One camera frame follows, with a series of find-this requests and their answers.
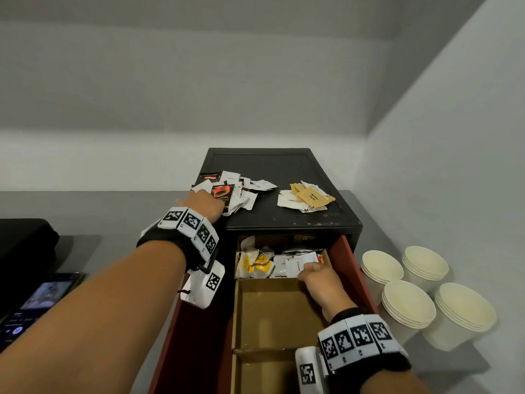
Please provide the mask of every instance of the smartphone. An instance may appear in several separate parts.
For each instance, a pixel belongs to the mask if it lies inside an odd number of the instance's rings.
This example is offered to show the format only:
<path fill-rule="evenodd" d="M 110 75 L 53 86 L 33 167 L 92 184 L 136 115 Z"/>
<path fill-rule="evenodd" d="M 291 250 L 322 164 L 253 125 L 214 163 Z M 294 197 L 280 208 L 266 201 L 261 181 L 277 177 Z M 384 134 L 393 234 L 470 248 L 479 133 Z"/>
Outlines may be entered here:
<path fill-rule="evenodd" d="M 0 323 L 0 352 L 77 287 L 85 277 L 81 272 L 53 274 L 42 282 L 20 307 L 9 313 Z"/>

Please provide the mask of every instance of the stack of paper cups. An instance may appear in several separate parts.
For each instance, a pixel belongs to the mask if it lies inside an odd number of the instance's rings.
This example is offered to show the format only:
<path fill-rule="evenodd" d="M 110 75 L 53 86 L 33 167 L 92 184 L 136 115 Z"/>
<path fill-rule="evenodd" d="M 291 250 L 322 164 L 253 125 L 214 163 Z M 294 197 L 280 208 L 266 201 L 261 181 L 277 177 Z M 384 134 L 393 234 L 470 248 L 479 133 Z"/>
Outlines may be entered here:
<path fill-rule="evenodd" d="M 378 306 L 381 303 L 383 288 L 391 280 L 403 277 L 403 266 L 395 258 L 379 250 L 367 251 L 363 254 L 361 270 L 366 286 Z"/>
<path fill-rule="evenodd" d="M 439 350 L 451 351 L 488 331 L 498 317 L 488 301 L 472 289 L 445 283 L 436 292 L 436 319 L 423 331 Z"/>
<path fill-rule="evenodd" d="M 436 317 L 436 307 L 428 294 L 404 280 L 394 280 L 385 285 L 382 303 L 379 314 L 401 345 Z"/>
<path fill-rule="evenodd" d="M 410 246 L 403 254 L 404 280 L 424 291 L 435 289 L 445 275 L 448 264 L 439 254 L 421 246 Z"/>

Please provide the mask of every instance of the red drawer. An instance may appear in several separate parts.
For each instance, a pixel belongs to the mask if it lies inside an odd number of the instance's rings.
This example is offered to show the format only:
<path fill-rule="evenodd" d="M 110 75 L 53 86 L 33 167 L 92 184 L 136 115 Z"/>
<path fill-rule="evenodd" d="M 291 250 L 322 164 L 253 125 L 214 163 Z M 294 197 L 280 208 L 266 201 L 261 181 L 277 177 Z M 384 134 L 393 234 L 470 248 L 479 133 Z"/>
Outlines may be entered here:
<path fill-rule="evenodd" d="M 346 237 L 328 254 L 352 300 L 377 314 Z M 205 310 L 177 301 L 149 394 L 230 393 L 234 286 L 223 281 Z"/>

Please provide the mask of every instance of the cabinet top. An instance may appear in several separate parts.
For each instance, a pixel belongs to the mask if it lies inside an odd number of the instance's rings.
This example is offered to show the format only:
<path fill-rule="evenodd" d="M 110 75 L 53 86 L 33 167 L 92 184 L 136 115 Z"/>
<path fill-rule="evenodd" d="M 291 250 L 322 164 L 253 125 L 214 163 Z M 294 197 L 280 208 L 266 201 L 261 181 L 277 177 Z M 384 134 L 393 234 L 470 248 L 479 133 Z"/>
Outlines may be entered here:
<path fill-rule="evenodd" d="M 201 172 L 233 171 L 253 180 L 266 179 L 279 188 L 260 192 L 251 211 L 228 217 L 228 231 L 285 235 L 294 233 L 358 234 L 362 224 L 333 186 L 309 148 L 209 148 Z M 277 206 L 279 190 L 301 180 L 318 185 L 336 198 L 328 210 L 301 213 Z"/>

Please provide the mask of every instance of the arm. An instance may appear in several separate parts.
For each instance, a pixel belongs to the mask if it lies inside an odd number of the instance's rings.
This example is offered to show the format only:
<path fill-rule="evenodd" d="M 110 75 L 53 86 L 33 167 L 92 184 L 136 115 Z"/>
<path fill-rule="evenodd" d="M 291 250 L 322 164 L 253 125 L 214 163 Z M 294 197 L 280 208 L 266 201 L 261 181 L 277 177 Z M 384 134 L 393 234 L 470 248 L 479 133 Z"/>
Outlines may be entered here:
<path fill-rule="evenodd" d="M 205 191 L 181 205 L 211 222 L 223 203 Z M 80 285 L 0 356 L 0 393 L 128 393 L 186 268 L 171 242 L 150 241 Z"/>
<path fill-rule="evenodd" d="M 357 307 L 346 294 L 336 272 L 327 265 L 307 263 L 297 278 L 306 283 L 311 296 L 322 307 L 327 321 L 331 321 L 341 311 Z M 363 384 L 361 394 L 430 394 L 430 392 L 411 371 L 382 370 Z"/>

